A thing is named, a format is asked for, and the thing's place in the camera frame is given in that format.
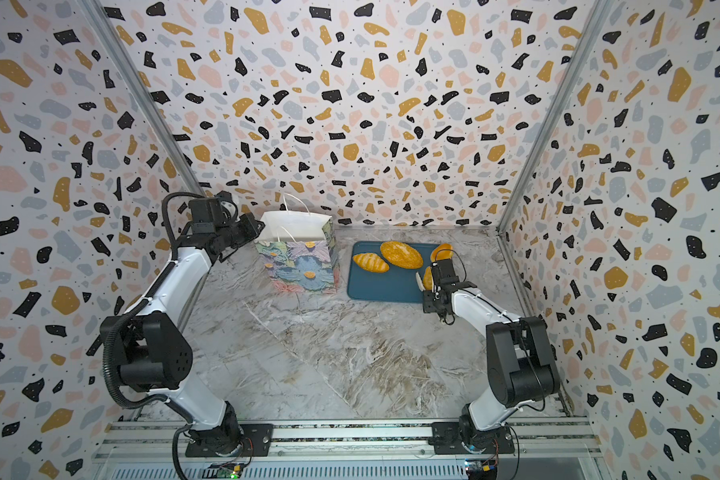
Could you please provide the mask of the circuit board right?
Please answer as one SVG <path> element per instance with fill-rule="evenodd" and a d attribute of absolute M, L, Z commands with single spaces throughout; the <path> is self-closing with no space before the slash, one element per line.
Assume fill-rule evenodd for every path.
<path fill-rule="evenodd" d="M 468 480 L 496 480 L 498 478 L 498 461 L 495 459 L 468 460 L 465 462 Z"/>

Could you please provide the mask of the long oval brown bread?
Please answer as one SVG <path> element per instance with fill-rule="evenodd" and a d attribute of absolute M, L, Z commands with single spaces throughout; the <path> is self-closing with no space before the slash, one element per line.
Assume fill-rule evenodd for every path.
<path fill-rule="evenodd" d="M 426 268 L 422 278 L 422 285 L 425 291 L 431 291 L 433 289 L 433 275 L 431 267 Z"/>

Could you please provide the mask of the large oval seeded bread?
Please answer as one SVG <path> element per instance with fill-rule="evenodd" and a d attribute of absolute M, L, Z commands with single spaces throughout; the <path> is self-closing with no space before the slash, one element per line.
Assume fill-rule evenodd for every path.
<path fill-rule="evenodd" d="M 418 270 L 423 267 L 421 254 L 410 245 L 387 241 L 380 245 L 382 257 L 391 265 L 407 270 Z"/>

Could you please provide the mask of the striped croissant bread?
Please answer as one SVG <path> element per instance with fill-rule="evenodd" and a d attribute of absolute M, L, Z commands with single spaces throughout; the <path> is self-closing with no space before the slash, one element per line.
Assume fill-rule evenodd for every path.
<path fill-rule="evenodd" d="M 352 260 L 358 267 L 367 272 L 386 273 L 390 270 L 389 264 L 376 253 L 355 254 Z"/>

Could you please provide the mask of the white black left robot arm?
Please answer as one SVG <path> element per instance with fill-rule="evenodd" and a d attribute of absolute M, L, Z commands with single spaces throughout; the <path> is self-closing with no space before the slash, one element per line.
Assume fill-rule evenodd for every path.
<path fill-rule="evenodd" d="M 192 371 L 193 350 L 179 323 L 211 268 L 256 240 L 263 222 L 240 212 L 231 193 L 184 192 L 191 219 L 181 234 L 164 224 L 170 257 L 148 290 L 100 326 L 103 380 L 112 400 L 136 410 L 161 402 L 186 422 L 183 434 L 211 455 L 238 453 L 244 431 L 231 404 Z"/>

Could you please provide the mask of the teal rectangular tray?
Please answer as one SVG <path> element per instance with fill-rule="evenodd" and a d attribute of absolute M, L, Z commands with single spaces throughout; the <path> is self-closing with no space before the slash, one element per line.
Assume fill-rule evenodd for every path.
<path fill-rule="evenodd" d="M 436 249 L 434 243 L 410 243 L 424 260 L 418 270 L 403 269 L 391 265 L 384 273 L 372 273 L 362 269 L 354 260 L 350 261 L 347 281 L 347 294 L 351 299 L 421 304 L 423 293 L 419 290 L 415 279 L 418 273 L 424 278 L 426 268 L 431 264 L 430 255 Z"/>

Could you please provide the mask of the small round orange bun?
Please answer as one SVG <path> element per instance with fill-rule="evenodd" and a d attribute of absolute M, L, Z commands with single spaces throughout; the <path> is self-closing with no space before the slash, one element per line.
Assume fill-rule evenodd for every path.
<path fill-rule="evenodd" d="M 448 244 L 444 243 L 439 246 L 437 246 L 430 255 L 430 261 L 432 263 L 442 261 L 442 260 L 448 260 L 453 257 L 454 251 L 453 247 Z"/>

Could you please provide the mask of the floral paper gift bag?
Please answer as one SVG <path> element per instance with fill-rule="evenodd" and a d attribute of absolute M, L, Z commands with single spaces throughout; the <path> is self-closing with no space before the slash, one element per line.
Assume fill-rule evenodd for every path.
<path fill-rule="evenodd" d="M 267 211 L 255 247 L 276 289 L 333 293 L 339 283 L 338 253 L 331 216 L 307 209 Z"/>

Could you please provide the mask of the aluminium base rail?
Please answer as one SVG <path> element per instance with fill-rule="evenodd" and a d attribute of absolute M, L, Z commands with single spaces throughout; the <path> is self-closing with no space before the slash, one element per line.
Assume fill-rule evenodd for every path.
<path fill-rule="evenodd" d="M 211 455 L 176 436 L 176 422 L 117 422 L 93 457 L 95 479 L 213 479 L 212 464 L 242 463 L 241 479 L 467 479 L 465 462 L 495 459 L 497 479 L 607 479 L 588 421 L 520 418 L 501 445 L 466 450 L 446 419 L 245 421 L 241 450 Z"/>

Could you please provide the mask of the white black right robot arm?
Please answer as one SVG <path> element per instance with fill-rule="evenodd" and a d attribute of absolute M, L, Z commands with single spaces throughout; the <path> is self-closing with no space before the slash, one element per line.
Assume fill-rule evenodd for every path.
<path fill-rule="evenodd" d="M 481 453 L 501 445 L 512 415 L 558 393 L 555 354 L 542 318 L 523 317 L 488 299 L 458 276 L 450 259 L 434 261 L 430 272 L 423 311 L 442 322 L 463 319 L 485 337 L 488 387 L 465 405 L 458 426 L 463 447 Z"/>

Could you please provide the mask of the green circuit board left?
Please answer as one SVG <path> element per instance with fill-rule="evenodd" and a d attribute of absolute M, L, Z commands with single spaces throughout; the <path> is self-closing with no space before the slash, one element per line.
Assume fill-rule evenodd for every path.
<path fill-rule="evenodd" d="M 242 463 L 212 464 L 206 470 L 208 478 L 239 480 L 242 478 L 245 465 Z"/>

